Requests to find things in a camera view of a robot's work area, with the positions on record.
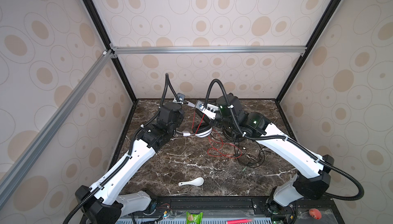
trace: cable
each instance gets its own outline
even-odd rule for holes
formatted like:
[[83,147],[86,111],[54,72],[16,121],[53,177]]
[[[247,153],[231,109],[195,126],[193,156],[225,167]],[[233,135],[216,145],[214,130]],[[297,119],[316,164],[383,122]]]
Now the cable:
[[[233,159],[239,158],[240,156],[242,156],[242,151],[241,151],[237,146],[235,146],[235,145],[232,144],[232,143],[225,143],[225,142],[223,142],[223,140],[221,139],[221,136],[220,136],[220,135],[219,135],[219,137],[220,137],[221,143],[220,143],[219,141],[216,142],[216,143],[221,144],[221,147],[220,147],[220,148],[215,148],[215,147],[213,146],[213,144],[211,143],[212,140],[210,139],[210,136],[208,137],[208,138],[209,138],[209,143],[210,143],[210,145],[211,145],[211,148],[208,149],[208,155],[209,155],[209,156],[212,156],[212,157],[226,157],[226,158],[233,158]],[[220,150],[221,148],[223,148],[224,144],[226,144],[226,145],[231,145],[231,146],[233,146],[234,148],[237,148],[237,149],[240,151],[240,155],[237,156],[237,157],[234,157],[234,156],[235,156],[234,154],[224,154],[224,153],[220,152],[219,150]],[[209,153],[209,150],[215,150],[215,151],[216,151],[217,153],[219,153],[220,155],[212,155],[212,154]]]
[[[161,99],[160,99],[160,105],[159,105],[159,107],[158,107],[158,110],[156,111],[156,113],[154,114],[154,116],[153,116],[152,118],[150,118],[150,120],[147,121],[147,122],[143,125],[143,127],[146,127],[146,126],[149,125],[151,122],[153,122],[154,119],[156,119],[156,118],[158,117],[158,115],[160,114],[160,107],[161,107],[161,106],[163,105],[163,103],[164,103],[164,99],[165,99],[165,96],[166,96],[166,94],[167,94],[168,86],[169,86],[169,88],[171,89],[172,93],[174,94],[174,97],[176,98],[176,100],[179,101],[179,97],[178,97],[177,94],[175,93],[175,91],[174,91],[174,89],[173,89],[173,87],[172,87],[171,81],[169,80],[169,74],[168,74],[168,73],[165,73],[165,86],[164,86],[164,91],[162,92],[162,96],[161,96]],[[128,149],[128,154],[129,154],[129,155],[131,155],[131,153],[132,153],[132,148],[134,147],[134,141],[135,141],[135,139],[136,139],[136,136],[137,136],[137,134],[143,129],[143,127],[139,127],[139,128],[135,131],[134,135],[132,136],[132,139],[130,140],[130,146],[129,146],[129,149]]]
[[225,137],[227,140],[229,140],[229,141],[231,141],[231,142],[242,142],[242,141],[244,141],[244,140],[246,139],[246,138],[244,138],[244,137],[236,139],[236,138],[231,137],[228,133],[230,133],[230,132],[228,132],[228,131],[223,127],[223,128],[222,128],[222,134],[224,135],[224,137]]
[[[157,110],[157,112],[154,114],[154,116],[152,118],[149,119],[149,121],[147,121],[147,123],[145,123],[143,126],[147,126],[149,125],[152,121],[154,121],[154,119],[156,119],[158,117],[158,115],[160,114],[160,107],[163,105],[164,103],[164,99],[168,90],[168,86],[170,87],[172,93],[174,94],[174,97],[176,98],[176,100],[179,102],[179,97],[177,96],[177,94],[175,93],[171,81],[169,80],[169,74],[165,73],[165,87],[164,87],[164,91],[162,93],[162,97],[160,100],[160,106],[159,109]],[[130,141],[130,146],[129,146],[129,150],[128,150],[128,154],[131,155],[132,153],[132,149],[134,147],[134,141],[135,138],[137,136],[137,134],[141,131],[142,127],[139,127],[136,132],[134,133],[134,135],[132,136],[132,140]],[[124,158],[123,162],[105,179],[103,180],[103,182],[101,182],[99,184],[99,187],[96,187],[92,192],[89,193],[89,195],[87,195],[84,199],[82,199],[82,201],[67,215],[67,217],[64,219],[63,224],[67,224],[71,218],[75,215],[75,213],[84,205],[86,204],[100,189],[102,189],[105,184],[107,182],[109,182],[110,179],[113,178],[113,176],[115,176],[123,167],[124,165],[128,162],[128,160],[130,159],[130,157],[126,157]]]
[[161,221],[162,219],[164,219],[164,217],[160,216],[157,220],[141,222],[140,224],[156,224],[157,222]]
[[[213,79],[209,85],[208,91],[206,93],[206,98],[205,98],[205,107],[207,106],[208,100],[209,100],[209,96],[210,96],[210,92],[211,89],[213,87],[213,85],[217,83],[220,86],[220,89],[222,91],[222,94],[224,96],[225,99],[225,103],[229,108],[229,113],[231,114],[231,118],[232,121],[235,125],[235,129],[237,129],[239,131],[240,134],[243,134],[242,129],[240,128],[239,122],[237,120],[237,118],[235,117],[235,114],[233,112],[233,108],[231,108],[231,104],[229,103],[229,99],[228,99],[228,95],[226,94],[225,88],[222,84],[222,82],[219,79]],[[257,138],[253,138],[253,137],[249,137],[246,134],[244,134],[244,137],[250,140],[272,140],[272,139],[282,139],[282,140],[287,140],[290,143],[292,143],[293,145],[295,145],[296,147],[298,147],[299,149],[301,149],[304,153],[306,153],[309,157],[311,157],[314,160],[319,160],[319,158],[317,156],[315,156],[312,152],[310,152],[309,150],[307,150],[305,147],[303,147],[302,145],[300,145],[299,143],[297,143],[297,141],[293,140],[292,138],[289,138],[287,136],[282,136],[282,135],[271,135],[271,136],[261,136],[261,137],[257,137]],[[336,168],[332,165],[330,165],[329,163],[326,163],[325,161],[318,161],[318,163],[322,164],[323,166],[327,167],[328,169],[331,169],[333,171],[336,171],[337,173],[345,176],[346,178],[348,178],[351,182],[353,182],[356,187],[358,188],[358,193],[355,196],[349,196],[349,197],[345,197],[345,196],[338,196],[338,195],[334,195],[331,193],[324,193],[325,196],[328,197],[332,197],[332,198],[336,198],[336,199],[340,199],[340,200],[345,200],[345,201],[355,201],[355,200],[359,200],[364,196],[364,188],[363,186],[360,184],[360,182],[358,182],[354,177],[352,177],[350,174],[342,171],[339,168]]]
[[294,207],[295,207],[295,210],[293,211],[293,209],[292,209],[292,211],[293,211],[292,215],[294,217],[292,218],[292,221],[289,224],[294,224],[296,219],[297,219],[297,205],[296,205],[296,201],[294,201]]
[[99,184],[99,187],[96,187],[84,199],[82,199],[81,202],[74,209],[72,209],[72,211],[67,215],[67,217],[63,221],[63,224],[68,224],[68,222],[76,214],[76,212],[83,205],[85,205],[101,189],[101,187],[104,187],[105,184],[108,183],[109,180],[112,179],[124,167],[124,165],[128,162],[129,159],[130,159],[129,157],[124,158],[123,162],[105,180],[103,180],[103,182]]
[[244,166],[249,167],[249,168],[258,168],[259,166],[261,166],[265,162],[266,155],[265,155],[265,151],[263,151],[264,147],[262,147],[259,143],[257,143],[257,144],[259,146],[259,152],[258,152],[258,155],[257,155],[258,160],[252,158],[250,156],[250,154],[247,153],[247,150],[245,150],[245,151],[243,151],[243,157],[242,158],[244,158],[244,156],[246,156],[248,158],[248,162],[247,163],[242,162],[241,158],[238,158],[237,162],[239,164],[244,165]]
[[198,133],[199,127],[200,127],[200,125],[202,124],[203,118],[204,118],[204,117],[205,117],[205,114],[203,114],[202,119],[200,120],[200,123],[199,123],[199,125],[198,125],[198,128],[197,128],[196,131],[195,131],[195,134]]
[[133,222],[134,224],[136,224],[135,217],[134,217],[134,213],[131,213],[130,215],[131,215],[132,222]]

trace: orange ball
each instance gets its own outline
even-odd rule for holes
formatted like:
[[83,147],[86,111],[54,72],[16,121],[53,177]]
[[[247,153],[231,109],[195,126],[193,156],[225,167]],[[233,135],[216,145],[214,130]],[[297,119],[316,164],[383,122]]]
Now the orange ball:
[[319,220],[319,219],[322,218],[321,212],[320,212],[319,210],[317,210],[317,209],[310,209],[310,210],[308,211],[308,213],[309,213],[310,216],[312,216],[314,219]]

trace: black frame edge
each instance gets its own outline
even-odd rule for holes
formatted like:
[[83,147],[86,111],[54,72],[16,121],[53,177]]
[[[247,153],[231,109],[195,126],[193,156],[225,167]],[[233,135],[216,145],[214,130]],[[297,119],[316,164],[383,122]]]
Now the black frame edge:
[[[101,18],[98,14],[98,11],[93,3],[93,0],[82,0],[84,5],[86,6],[86,9],[91,17],[91,20],[93,21],[98,34],[100,35],[102,42],[104,43],[104,46],[106,49],[112,49],[111,47],[111,40],[109,39],[109,36],[105,30],[105,26],[101,21]],[[125,75],[124,69],[121,66],[121,63],[117,57],[117,55],[115,55],[116,58],[112,59],[113,64],[116,67],[117,72],[119,73],[119,76],[124,84],[125,89],[127,90],[128,94],[131,97],[132,102],[136,102],[136,96],[134,91],[132,90],[131,84],[128,81],[128,78]]]
[[290,136],[292,139],[296,140],[295,134],[294,134],[294,132],[292,131],[292,128],[291,128],[291,126],[290,126],[289,123],[288,123],[287,117],[285,116],[284,111],[282,110],[282,107],[281,107],[280,103],[279,103],[277,100],[275,100],[274,103],[276,104],[277,109],[278,109],[278,112],[279,112],[280,115],[281,115],[282,121],[284,122],[284,125],[285,125],[285,127],[287,128],[287,131],[288,131],[289,136]]
[[117,143],[117,146],[116,146],[115,152],[113,154],[111,163],[109,164],[109,169],[112,168],[113,165],[115,165],[115,163],[117,162],[117,159],[119,158],[120,151],[121,151],[121,148],[123,146],[123,143],[124,143],[124,140],[125,140],[125,136],[127,135],[128,129],[130,128],[131,120],[132,120],[132,117],[134,116],[137,104],[138,104],[138,100],[136,100],[132,104],[132,108],[131,108],[130,114],[128,115],[128,118],[127,118],[127,120],[125,122],[124,129],[121,132],[121,136],[120,136],[119,142]]
[[292,84],[293,80],[295,79],[296,75],[298,74],[298,72],[302,68],[303,63],[307,59],[308,55],[313,50],[314,45],[317,43],[320,35],[322,34],[323,30],[327,26],[327,23],[329,22],[329,20],[331,19],[332,15],[336,11],[336,9],[337,9],[338,5],[340,4],[340,2],[341,2],[341,0],[331,0],[329,2],[329,5],[327,6],[325,12],[323,13],[320,21],[317,24],[314,32],[312,33],[310,39],[308,40],[308,42],[306,44],[306,46],[307,46],[306,52],[304,52],[304,54],[299,57],[299,59],[297,60],[295,66],[293,67],[291,73],[289,74],[287,80],[285,81],[284,86],[282,87],[280,93],[278,94],[278,96],[276,98],[278,103],[280,103],[282,98],[284,98],[285,93],[287,92],[287,90],[289,89],[289,87]]
[[[159,196],[157,198],[157,205],[169,203],[174,211],[190,211],[190,212],[204,212],[214,210],[254,210],[254,200],[264,200],[265,202],[269,196]],[[345,224],[339,212],[336,203],[332,198],[323,196],[319,200],[311,200],[301,198],[296,201],[296,205],[302,208],[302,211],[308,211],[310,208],[331,209],[338,224]],[[163,210],[154,212],[149,218],[158,218],[162,216]],[[134,212],[135,216],[146,218],[142,212]],[[273,217],[283,217],[286,214],[273,215]]]

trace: red wire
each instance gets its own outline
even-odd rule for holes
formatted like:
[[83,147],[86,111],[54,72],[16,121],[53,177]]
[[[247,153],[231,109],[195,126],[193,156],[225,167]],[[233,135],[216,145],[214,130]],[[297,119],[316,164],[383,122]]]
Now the red wire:
[[198,126],[198,128],[196,129],[196,131],[195,131],[195,134],[197,134],[198,129],[199,129],[200,125],[202,124],[202,121],[203,121],[204,116],[205,116],[205,114],[203,114],[202,119],[201,119],[201,121],[200,121],[200,123],[199,123],[199,126]]
[[191,131],[192,131],[193,128],[194,128],[194,120],[195,120],[195,111],[194,111],[193,125],[191,126]]
[[[195,134],[198,132],[198,129],[199,129],[200,125],[202,124],[202,121],[203,121],[204,116],[205,116],[205,114],[203,114],[202,119],[201,119],[201,121],[200,121],[200,123],[199,123],[198,128],[196,129]],[[195,111],[194,111],[193,125],[192,125],[192,127],[191,127],[191,130],[192,130],[192,128],[194,128],[194,121],[195,121]],[[224,143],[224,142],[222,141],[222,138],[221,138],[220,134],[219,134],[215,129],[213,129],[213,130],[218,134],[218,136],[219,136],[219,138],[220,138],[220,140],[221,140],[221,143],[220,143],[220,142],[217,142],[217,141],[214,141],[214,142],[221,144],[221,147],[220,147],[220,148],[215,148],[215,147],[213,146],[213,144],[211,143],[213,140],[211,140],[211,139],[210,139],[210,136],[209,136],[209,137],[208,137],[208,138],[209,138],[209,143],[210,143],[210,145],[211,145],[211,148],[209,148],[208,151],[207,151],[207,153],[208,153],[209,156],[212,156],[212,157],[226,157],[226,158],[233,158],[233,159],[236,159],[236,158],[240,158],[240,157],[243,155],[243,152],[242,152],[242,150],[240,150],[240,148],[238,148],[237,146],[235,146],[235,145],[232,144],[232,143]],[[224,154],[224,153],[222,153],[222,152],[219,152],[219,150],[224,146],[224,144],[226,144],[226,145],[231,145],[231,146],[233,146],[233,147],[235,147],[235,148],[238,148],[238,150],[239,150],[239,152],[240,152],[240,155],[237,156],[237,157],[232,157],[232,156],[234,156],[234,154]],[[219,153],[220,155],[212,155],[212,154],[209,153],[209,150],[215,150],[215,151],[216,151],[217,153]]]
[[[220,147],[220,148],[215,148],[215,147],[213,146],[213,144],[211,143],[213,140],[211,140],[211,139],[210,139],[210,136],[209,136],[209,137],[208,137],[208,138],[209,138],[209,143],[210,143],[210,145],[211,145],[211,148],[208,149],[208,155],[209,155],[209,156],[212,156],[212,157],[226,157],[226,158],[233,158],[233,159],[235,159],[235,158],[240,158],[240,157],[243,155],[243,152],[240,150],[240,148],[238,148],[237,146],[235,146],[235,145],[232,144],[232,143],[225,143],[225,142],[223,142],[223,141],[222,141],[222,138],[221,138],[221,136],[220,136],[220,134],[219,134],[215,129],[213,129],[213,130],[218,134],[218,136],[219,136],[219,138],[220,138],[220,140],[221,140],[221,143],[220,143],[220,142],[217,142],[217,141],[214,141],[214,142],[221,144],[221,147]],[[226,145],[231,145],[231,146],[233,146],[233,147],[235,147],[235,148],[238,148],[239,151],[240,151],[240,155],[237,156],[237,157],[233,157],[234,154],[224,154],[224,153],[220,152],[219,150],[224,146],[224,144],[226,144]],[[209,150],[215,150],[215,151],[216,151],[217,153],[219,153],[220,155],[212,155],[212,154],[209,153]]]

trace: ventilation grille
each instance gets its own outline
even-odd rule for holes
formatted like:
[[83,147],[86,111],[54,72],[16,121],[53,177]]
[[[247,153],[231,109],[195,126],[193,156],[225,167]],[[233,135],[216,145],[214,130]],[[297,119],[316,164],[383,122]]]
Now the ventilation grille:
[[[160,221],[159,224],[186,224],[185,218],[178,218],[178,219],[184,219],[184,220],[168,220],[165,219],[163,221]],[[268,217],[254,217],[253,222],[249,222],[248,224],[272,224],[272,220]],[[144,219],[138,219],[136,221],[137,224],[141,224],[142,222],[145,221],[153,221],[155,219],[151,218],[144,218]],[[201,224],[226,224],[225,221],[228,221],[226,218],[203,218]],[[133,224],[131,218],[120,218],[116,224]]]

